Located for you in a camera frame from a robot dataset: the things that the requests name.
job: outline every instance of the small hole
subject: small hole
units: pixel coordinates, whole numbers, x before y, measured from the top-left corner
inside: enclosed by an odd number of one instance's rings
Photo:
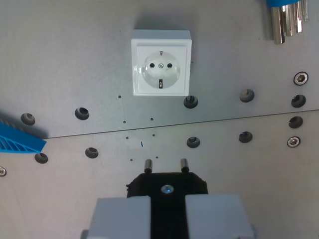
[[[250,142],[251,140],[253,139],[253,134],[251,132],[242,132],[240,135],[239,135],[239,141],[242,142],[242,143],[248,143]]]
[[[85,150],[85,155],[88,158],[96,158],[99,156],[99,151],[96,148],[89,147]]]
[[[32,126],[35,124],[35,117],[29,113],[24,113],[21,115],[21,121],[25,125]]]
[[[44,153],[37,153],[34,156],[34,159],[35,159],[35,161],[37,161],[38,163],[41,163],[41,164],[48,162],[48,156],[46,156],[46,154],[44,154]]]
[[[97,152],[96,148],[89,148],[89,150],[90,150],[92,153]]]
[[[74,114],[79,120],[87,120],[88,117],[90,116],[89,111],[83,107],[77,108]]]

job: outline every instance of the metal plate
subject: metal plate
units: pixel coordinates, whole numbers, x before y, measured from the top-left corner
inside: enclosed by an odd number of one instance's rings
[[[296,115],[304,124],[291,129]],[[79,239],[97,199],[125,197],[125,185],[148,158],[154,172],[180,171],[187,158],[210,194],[239,194],[261,239],[317,238],[318,122],[316,111],[52,138],[46,164],[33,155],[2,154],[1,238]],[[243,144],[238,136],[246,130],[253,140]],[[186,146],[191,136],[200,139],[198,148]],[[301,138],[297,148],[287,146],[291,136]],[[86,157],[87,147],[99,156]]]
[[[305,32],[278,46],[264,0],[1,1],[0,114],[31,113],[34,128],[57,137],[293,112],[296,94],[307,97],[298,110],[318,109],[319,1],[310,4]],[[134,28],[190,30],[196,108],[133,96]],[[310,76],[302,87],[299,71]],[[245,104],[247,88],[255,99]],[[78,107],[88,120],[74,116]]]

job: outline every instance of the aluminum surface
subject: aluminum surface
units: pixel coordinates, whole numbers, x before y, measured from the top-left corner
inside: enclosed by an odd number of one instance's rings
[[[289,127],[294,116],[303,117],[300,128]],[[146,159],[156,173],[180,172],[182,158],[210,194],[241,196],[259,239],[317,238],[318,121],[316,111],[52,138],[46,164],[2,154],[8,174],[0,178],[1,238],[80,239],[97,199],[125,197]],[[254,137],[243,144],[238,135],[246,130]],[[193,149],[186,140],[194,135],[201,144]],[[296,148],[287,146],[292,136],[302,140]],[[87,147],[99,156],[88,158]]]
[[[316,16],[319,1],[310,4]],[[292,84],[300,71],[319,75],[318,21],[284,46],[271,25],[265,0],[0,1],[0,116],[30,113],[33,129],[56,137],[293,112],[297,94],[309,99],[298,111],[319,109],[319,81]],[[196,108],[133,96],[134,28],[190,30]],[[244,89],[255,92],[249,104]]]

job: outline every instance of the blue tool holder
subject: blue tool holder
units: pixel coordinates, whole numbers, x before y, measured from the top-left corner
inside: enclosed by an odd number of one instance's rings
[[[281,7],[298,2],[299,0],[267,0],[269,7]]]
[[[41,153],[46,141],[0,122],[0,152]]]

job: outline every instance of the blue plastic part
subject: blue plastic part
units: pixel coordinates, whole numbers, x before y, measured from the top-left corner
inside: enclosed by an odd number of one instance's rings
[[[267,0],[267,4],[269,7],[281,7],[298,1],[299,0]]]
[[[46,141],[0,122],[0,152],[41,153]]]

